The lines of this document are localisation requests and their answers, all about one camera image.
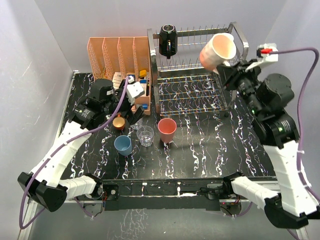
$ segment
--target clear glass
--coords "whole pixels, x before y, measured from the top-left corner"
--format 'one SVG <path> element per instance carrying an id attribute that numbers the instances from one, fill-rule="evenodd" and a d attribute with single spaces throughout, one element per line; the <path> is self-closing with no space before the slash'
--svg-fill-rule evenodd
<path id="1" fill-rule="evenodd" d="M 135 124 L 131 125 L 132 129 L 138 130 L 142 127 L 142 118 L 140 118 Z"/>
<path id="2" fill-rule="evenodd" d="M 144 147 L 149 147 L 154 141 L 155 132 L 150 126 L 142 126 L 136 131 L 136 135 Z"/>

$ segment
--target metal dish rack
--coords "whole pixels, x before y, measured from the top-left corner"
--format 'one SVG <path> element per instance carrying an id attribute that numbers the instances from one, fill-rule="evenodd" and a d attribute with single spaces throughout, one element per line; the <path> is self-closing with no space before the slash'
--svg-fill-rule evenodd
<path id="1" fill-rule="evenodd" d="M 229 63 L 234 65 L 239 60 L 245 60 L 249 51 L 247 39 L 236 22 L 231 22 L 228 27 L 181 28 L 177 31 L 178 51 L 170 59 L 159 53 L 159 34 L 153 33 L 152 29 L 147 30 L 155 109 L 158 114 L 220 113 L 234 107 L 237 91 L 232 92 L 231 101 L 227 104 L 219 75 L 203 68 L 199 61 L 202 48 L 214 34 L 232 33 L 233 30 L 238 36 L 234 40 L 236 56 Z M 241 53 L 238 48 L 240 45 L 243 48 Z"/>

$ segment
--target dish rack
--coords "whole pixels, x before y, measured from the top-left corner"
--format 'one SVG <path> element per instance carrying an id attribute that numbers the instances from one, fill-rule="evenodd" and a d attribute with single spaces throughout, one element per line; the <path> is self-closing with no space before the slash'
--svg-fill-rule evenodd
<path id="1" fill-rule="evenodd" d="M 199 61 L 201 50 L 214 34 L 231 34 L 233 30 L 238 39 L 234 40 L 236 55 L 229 61 L 231 66 L 245 60 L 249 51 L 247 39 L 236 22 L 231 22 L 228 27 L 181 28 L 177 31 L 177 53 L 170 59 L 159 53 L 159 34 L 152 29 L 147 30 L 151 80 L 158 114 L 220 113 L 234 107 L 237 91 L 232 91 L 231 101 L 227 104 L 219 75 L 203 68 Z"/>
<path id="2" fill-rule="evenodd" d="M 94 80 L 109 79 L 113 81 L 115 89 L 119 87 L 120 80 L 115 80 L 115 73 L 119 73 L 121 79 L 127 75 L 135 75 L 136 81 L 141 81 L 139 72 L 147 71 L 146 87 L 148 95 L 135 99 L 132 111 L 136 111 L 137 105 L 147 106 L 144 113 L 151 113 L 151 78 L 149 62 L 149 45 L 146 36 L 141 37 L 90 37 L 87 51 L 92 68 Z"/>

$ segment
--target red cup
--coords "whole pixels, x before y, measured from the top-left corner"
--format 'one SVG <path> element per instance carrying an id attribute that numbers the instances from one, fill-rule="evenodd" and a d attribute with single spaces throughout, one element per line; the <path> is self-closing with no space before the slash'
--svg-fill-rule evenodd
<path id="1" fill-rule="evenodd" d="M 177 124 L 175 120 L 171 118 L 163 118 L 158 123 L 158 129 L 162 142 L 165 144 L 170 143 L 174 138 L 177 130 Z"/>

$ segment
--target blue cup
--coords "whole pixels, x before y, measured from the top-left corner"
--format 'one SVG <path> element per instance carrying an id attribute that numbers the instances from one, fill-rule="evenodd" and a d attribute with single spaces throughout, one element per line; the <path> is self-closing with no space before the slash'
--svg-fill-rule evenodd
<path id="1" fill-rule="evenodd" d="M 118 136 L 114 141 L 115 149 L 123 156 L 128 156 L 132 152 L 131 139 L 128 136 Z"/>

